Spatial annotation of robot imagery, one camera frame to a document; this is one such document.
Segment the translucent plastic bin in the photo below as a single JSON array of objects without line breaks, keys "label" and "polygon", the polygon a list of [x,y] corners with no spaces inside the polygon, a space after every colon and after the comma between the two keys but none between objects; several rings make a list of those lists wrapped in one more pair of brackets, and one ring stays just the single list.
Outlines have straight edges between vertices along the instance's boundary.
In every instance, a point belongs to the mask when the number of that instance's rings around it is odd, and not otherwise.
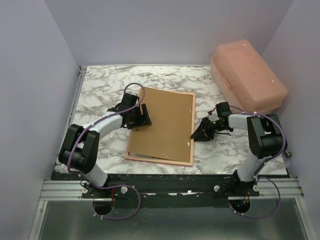
[{"label": "translucent plastic bin", "polygon": [[270,113],[288,94],[247,40],[219,45],[211,59],[211,74],[225,100],[246,112]]}]

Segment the wall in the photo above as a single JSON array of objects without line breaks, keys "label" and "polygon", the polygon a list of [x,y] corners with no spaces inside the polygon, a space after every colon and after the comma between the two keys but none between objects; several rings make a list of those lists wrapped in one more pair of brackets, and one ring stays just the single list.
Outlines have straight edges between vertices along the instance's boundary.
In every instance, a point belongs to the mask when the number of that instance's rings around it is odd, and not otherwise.
[{"label": "wall", "polygon": [[289,91],[278,110],[306,204],[320,237],[320,1],[295,0],[263,58]]},{"label": "wall", "polygon": [[292,0],[45,0],[78,65],[208,65],[243,38],[262,54]]},{"label": "wall", "polygon": [[42,0],[0,7],[0,239],[28,239],[79,68]]}]

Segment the brown cardboard panel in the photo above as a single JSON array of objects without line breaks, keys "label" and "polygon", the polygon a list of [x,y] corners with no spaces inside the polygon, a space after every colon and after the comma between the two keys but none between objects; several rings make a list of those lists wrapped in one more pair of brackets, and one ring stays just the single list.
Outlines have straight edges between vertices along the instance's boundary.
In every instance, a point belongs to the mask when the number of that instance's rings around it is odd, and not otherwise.
[{"label": "brown cardboard panel", "polygon": [[154,158],[192,162],[194,95],[145,87],[145,103],[151,126],[132,130],[128,153]]}]

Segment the purple cable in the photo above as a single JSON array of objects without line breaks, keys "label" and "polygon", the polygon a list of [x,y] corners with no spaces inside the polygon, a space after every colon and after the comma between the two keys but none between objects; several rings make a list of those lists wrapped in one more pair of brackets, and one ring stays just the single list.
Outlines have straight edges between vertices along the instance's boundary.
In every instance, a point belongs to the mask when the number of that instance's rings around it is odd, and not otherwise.
[{"label": "purple cable", "polygon": [[237,214],[237,215],[240,215],[242,217],[246,217],[246,218],[250,218],[250,219],[265,219],[265,218],[268,218],[268,217],[271,217],[272,215],[276,214],[279,209],[280,209],[280,205],[281,205],[281,195],[280,195],[280,190],[278,188],[278,186],[276,185],[276,183],[274,181],[272,181],[270,178],[267,178],[265,176],[262,176],[262,177],[259,177],[257,180],[256,180],[256,183],[258,183],[261,179],[266,179],[268,180],[270,183],[272,183],[276,189],[276,191],[278,192],[278,196],[279,196],[279,199],[278,199],[278,204],[275,208],[275,210],[267,215],[264,215],[264,216],[252,216],[252,215],[247,215],[247,214],[244,214],[244,213],[240,213],[238,211],[236,211],[234,209],[234,207],[231,205],[231,203],[229,202],[229,206],[230,208],[232,209],[233,213],[234,214]]},{"label": "purple cable", "polygon": [[95,205],[92,206],[92,210],[94,212],[94,215],[95,216],[98,216],[98,217],[101,217],[103,219],[110,219],[110,220],[124,220],[124,219],[129,219],[131,218],[132,216],[134,216],[138,211],[139,211],[139,208],[140,208],[140,205],[141,205],[141,198],[140,198],[140,193],[138,192],[137,189],[135,189],[133,186],[130,186],[130,185],[115,185],[115,186],[98,186],[98,185],[95,185],[93,183],[90,183],[92,186],[94,186],[95,188],[98,188],[98,189],[102,189],[102,190],[108,190],[108,189],[115,189],[115,188],[122,188],[122,187],[127,187],[127,188],[131,188],[133,189],[137,196],[138,196],[138,206],[136,207],[136,209],[133,211],[133,213],[131,213],[130,215],[127,215],[127,216],[121,216],[121,217],[113,217],[113,216],[106,216],[106,215],[99,215],[96,213],[96,209],[95,209]]},{"label": "purple cable", "polygon": [[231,108],[234,108],[234,109],[238,109],[240,111],[242,111],[241,114],[243,115],[249,115],[249,116],[260,116],[260,117],[264,117],[266,119],[268,119],[269,121],[271,121],[279,130],[280,130],[280,133],[281,133],[281,137],[282,137],[282,146],[281,146],[281,149],[280,151],[276,154],[276,155],[273,155],[269,158],[267,158],[266,160],[264,160],[260,166],[256,169],[256,171],[254,172],[254,178],[256,178],[258,176],[258,174],[260,173],[260,171],[264,168],[265,164],[267,162],[269,162],[270,160],[272,159],[275,159],[276,157],[278,157],[280,154],[282,154],[286,148],[286,135],[285,135],[285,132],[283,131],[283,129],[281,128],[281,126],[276,122],[274,121],[272,118],[268,117],[267,115],[265,114],[261,114],[261,113],[247,113],[246,111],[244,111],[243,109],[239,108],[239,107],[236,107],[236,106],[230,106]]},{"label": "purple cable", "polygon": [[120,115],[120,114],[123,114],[123,113],[128,112],[128,111],[134,109],[135,107],[139,106],[139,105],[141,104],[141,102],[145,99],[145,95],[146,95],[145,88],[144,88],[140,83],[137,83],[137,82],[129,83],[129,84],[124,88],[124,93],[126,92],[127,88],[128,88],[129,86],[131,86],[131,85],[138,85],[138,86],[140,86],[141,89],[142,89],[142,92],[143,92],[143,93],[142,93],[142,97],[141,97],[141,99],[139,100],[139,102],[137,102],[136,105],[134,105],[134,106],[132,106],[132,107],[126,109],[126,110],[118,111],[118,112],[112,113],[112,114],[110,114],[110,115],[108,115],[108,116],[104,116],[104,117],[98,119],[98,120],[95,121],[92,125],[87,126],[87,127],[82,131],[82,133],[81,133],[81,134],[79,135],[79,137],[76,139],[76,141],[75,141],[75,143],[74,143],[74,146],[73,146],[73,148],[72,148],[72,150],[71,150],[70,156],[69,156],[69,158],[68,158],[68,162],[67,162],[66,168],[67,168],[67,170],[68,170],[69,173],[71,173],[71,174],[78,174],[78,173],[80,173],[79,171],[73,171],[73,170],[71,170],[71,159],[72,159],[72,157],[74,156],[74,153],[75,153],[75,151],[76,151],[76,148],[77,148],[78,144],[80,143],[82,137],[85,135],[85,133],[86,133],[90,128],[93,127],[93,125],[96,125],[96,124],[102,122],[103,120],[108,119],[108,118],[111,118],[111,117],[113,117],[113,116]]}]

